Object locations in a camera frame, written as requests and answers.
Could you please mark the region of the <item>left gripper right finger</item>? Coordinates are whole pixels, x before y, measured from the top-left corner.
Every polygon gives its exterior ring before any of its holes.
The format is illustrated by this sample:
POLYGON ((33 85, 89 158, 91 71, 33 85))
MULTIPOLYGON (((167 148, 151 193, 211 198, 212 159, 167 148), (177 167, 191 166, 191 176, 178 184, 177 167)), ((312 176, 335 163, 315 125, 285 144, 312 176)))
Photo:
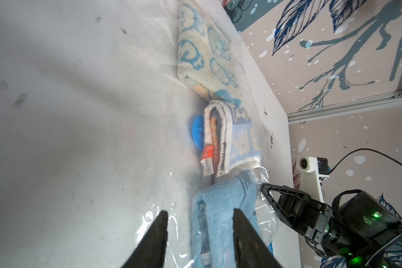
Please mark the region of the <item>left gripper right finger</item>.
POLYGON ((237 268, 281 268, 245 214, 233 211, 233 244, 237 268))

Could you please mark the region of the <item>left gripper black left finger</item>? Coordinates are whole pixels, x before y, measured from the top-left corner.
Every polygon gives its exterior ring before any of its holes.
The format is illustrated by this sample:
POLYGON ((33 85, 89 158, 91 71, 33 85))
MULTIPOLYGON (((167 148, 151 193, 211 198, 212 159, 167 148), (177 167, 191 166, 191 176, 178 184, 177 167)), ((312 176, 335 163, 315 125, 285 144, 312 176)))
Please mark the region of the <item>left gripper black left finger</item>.
POLYGON ((168 241, 168 213, 161 211, 122 268, 163 268, 168 241))

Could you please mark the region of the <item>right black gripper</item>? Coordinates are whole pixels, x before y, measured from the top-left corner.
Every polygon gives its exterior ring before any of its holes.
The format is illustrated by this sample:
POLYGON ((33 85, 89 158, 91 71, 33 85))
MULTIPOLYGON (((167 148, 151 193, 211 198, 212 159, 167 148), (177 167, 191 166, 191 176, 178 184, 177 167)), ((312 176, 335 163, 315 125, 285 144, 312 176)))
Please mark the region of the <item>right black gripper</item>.
POLYGON ((261 193, 280 220, 301 235, 318 256, 349 258, 356 255, 358 237, 333 216, 329 205, 288 186, 263 183, 261 193))

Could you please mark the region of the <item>clear vacuum bag blue zip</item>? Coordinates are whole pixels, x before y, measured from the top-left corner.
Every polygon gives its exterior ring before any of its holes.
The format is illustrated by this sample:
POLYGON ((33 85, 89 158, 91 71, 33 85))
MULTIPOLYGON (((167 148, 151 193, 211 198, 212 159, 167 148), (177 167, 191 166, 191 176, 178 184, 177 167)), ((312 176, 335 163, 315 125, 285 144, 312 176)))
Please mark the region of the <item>clear vacuum bag blue zip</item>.
POLYGON ((178 78, 181 1, 0 1, 0 268, 120 268, 162 210, 165 266, 201 264, 178 78))

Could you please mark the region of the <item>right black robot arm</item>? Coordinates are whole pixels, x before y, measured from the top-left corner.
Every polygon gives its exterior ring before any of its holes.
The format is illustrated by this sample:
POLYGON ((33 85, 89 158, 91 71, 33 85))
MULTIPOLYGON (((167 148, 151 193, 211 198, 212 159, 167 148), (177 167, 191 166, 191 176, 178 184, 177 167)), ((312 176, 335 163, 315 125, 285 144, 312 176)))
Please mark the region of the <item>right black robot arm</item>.
POLYGON ((263 184, 261 193, 318 256, 342 257, 349 268, 402 268, 386 255, 402 242, 402 220, 367 192, 344 191, 331 205, 288 186, 263 184))

